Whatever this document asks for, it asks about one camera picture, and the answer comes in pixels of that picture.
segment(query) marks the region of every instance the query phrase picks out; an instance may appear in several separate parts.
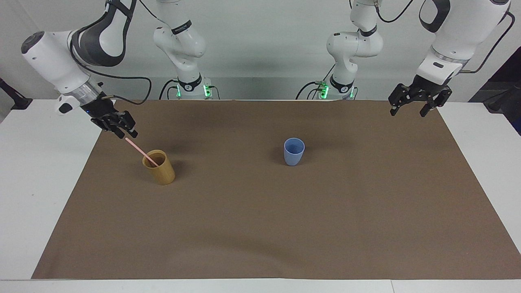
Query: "wooden cup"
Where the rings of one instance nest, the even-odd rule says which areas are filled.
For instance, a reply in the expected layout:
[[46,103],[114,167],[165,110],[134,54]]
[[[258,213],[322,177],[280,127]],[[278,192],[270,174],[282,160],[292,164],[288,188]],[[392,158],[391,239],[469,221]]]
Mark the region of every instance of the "wooden cup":
[[157,183],[160,185],[172,183],[176,178],[176,172],[174,172],[166,153],[161,150],[154,150],[148,152],[147,155],[159,165],[159,167],[156,167],[146,157],[143,157],[143,166],[148,169]]

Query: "plastic cup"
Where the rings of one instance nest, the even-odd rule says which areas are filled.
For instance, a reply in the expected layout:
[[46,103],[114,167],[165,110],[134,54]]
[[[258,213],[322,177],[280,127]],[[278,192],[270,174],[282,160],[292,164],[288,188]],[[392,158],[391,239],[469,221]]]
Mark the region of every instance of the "plastic cup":
[[298,138],[290,138],[284,143],[284,160],[288,166],[296,166],[302,159],[306,145]]
[[176,173],[173,171],[172,164],[166,156],[166,153],[161,150],[150,151],[147,154],[159,167],[153,165],[146,157],[143,157],[143,166],[145,166],[150,174],[156,179],[159,185],[168,185],[176,178]]

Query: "white table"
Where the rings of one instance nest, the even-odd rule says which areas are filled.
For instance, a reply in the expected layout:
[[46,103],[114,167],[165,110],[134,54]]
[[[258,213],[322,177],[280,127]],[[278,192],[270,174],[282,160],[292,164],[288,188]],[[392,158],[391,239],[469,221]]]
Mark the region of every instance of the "white table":
[[[77,109],[35,100],[0,124],[0,292],[521,292],[521,280],[30,280],[100,130]],[[521,250],[521,137],[481,104],[440,113]]]

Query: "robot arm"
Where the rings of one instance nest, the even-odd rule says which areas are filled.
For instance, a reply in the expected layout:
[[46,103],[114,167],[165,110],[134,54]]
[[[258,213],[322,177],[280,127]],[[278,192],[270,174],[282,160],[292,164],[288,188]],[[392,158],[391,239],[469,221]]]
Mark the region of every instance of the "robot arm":
[[329,37],[327,50],[336,62],[333,75],[327,83],[329,95],[348,99],[358,71],[352,58],[374,57],[381,52],[383,39],[377,31],[377,19],[374,0],[356,0],[351,10],[351,22],[359,30],[335,33]]
[[22,45],[26,61],[61,93],[58,113],[81,107],[93,123],[119,138],[125,136],[122,130],[132,137],[138,135],[135,121],[129,112],[117,111],[112,101],[104,99],[101,83],[82,70],[77,60],[84,65],[118,65],[125,56],[127,30],[136,1],[107,0],[105,13],[93,24],[77,31],[38,32]]
[[[421,24],[436,34],[430,51],[418,68],[413,83],[399,84],[389,96],[391,115],[413,101],[426,101],[420,114],[442,107],[452,94],[450,80],[474,56],[510,7],[510,0],[426,0],[420,11]],[[436,11],[431,21],[428,10]]]
[[154,42],[172,61],[179,80],[178,97],[206,99],[210,81],[203,77],[197,58],[206,52],[206,42],[192,27],[184,11],[184,0],[157,0],[165,26],[154,32]]

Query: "straw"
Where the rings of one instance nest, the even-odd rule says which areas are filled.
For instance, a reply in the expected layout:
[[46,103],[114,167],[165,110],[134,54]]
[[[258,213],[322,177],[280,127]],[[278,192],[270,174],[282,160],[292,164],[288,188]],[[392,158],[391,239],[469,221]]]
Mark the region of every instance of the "straw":
[[156,162],[154,162],[153,159],[151,159],[147,154],[145,154],[145,152],[143,152],[143,150],[140,149],[139,146],[135,145],[135,143],[133,143],[128,137],[125,137],[125,140],[128,141],[128,143],[131,146],[133,146],[136,150],[138,150],[142,155],[144,155],[145,158],[147,158],[150,161],[150,163],[154,164],[156,167],[159,167],[159,165]]

